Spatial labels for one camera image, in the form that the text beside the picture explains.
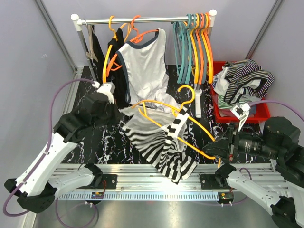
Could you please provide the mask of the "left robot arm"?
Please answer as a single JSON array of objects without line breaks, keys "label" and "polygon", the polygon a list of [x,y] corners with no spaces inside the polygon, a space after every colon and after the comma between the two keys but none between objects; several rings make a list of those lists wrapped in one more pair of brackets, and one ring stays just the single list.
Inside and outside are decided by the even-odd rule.
[{"label": "left robot arm", "polygon": [[121,117],[112,93],[88,95],[81,107],[60,117],[46,146],[28,169],[18,178],[6,180],[4,187],[10,193],[8,198],[16,196],[24,213],[41,213],[69,191],[80,187],[104,187],[103,172],[93,163],[61,178],[51,180],[50,177],[87,132],[98,126],[115,125]]}]

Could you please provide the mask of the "black white striped tank top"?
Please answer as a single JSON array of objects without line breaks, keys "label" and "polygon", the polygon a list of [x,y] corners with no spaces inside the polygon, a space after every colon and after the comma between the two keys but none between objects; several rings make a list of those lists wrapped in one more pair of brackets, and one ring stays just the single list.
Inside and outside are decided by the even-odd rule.
[{"label": "black white striped tank top", "polygon": [[189,117],[186,108],[177,116],[148,108],[148,116],[145,117],[142,107],[128,107],[121,112],[130,118],[120,121],[122,131],[140,155],[159,173],[175,184],[192,174],[197,162],[185,152]]}]

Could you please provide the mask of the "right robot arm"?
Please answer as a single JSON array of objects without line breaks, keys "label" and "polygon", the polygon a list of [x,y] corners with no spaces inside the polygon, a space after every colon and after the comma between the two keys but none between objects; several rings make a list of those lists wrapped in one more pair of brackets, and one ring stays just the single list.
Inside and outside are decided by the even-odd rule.
[{"label": "right robot arm", "polygon": [[[304,226],[304,148],[299,145],[300,129],[284,117],[266,120],[262,134],[247,133],[229,125],[204,152],[221,158],[224,165],[215,172],[215,183],[236,189],[256,202],[280,228]],[[288,185],[290,197],[271,193],[245,177],[231,162],[239,153],[274,160],[275,171]]]}]

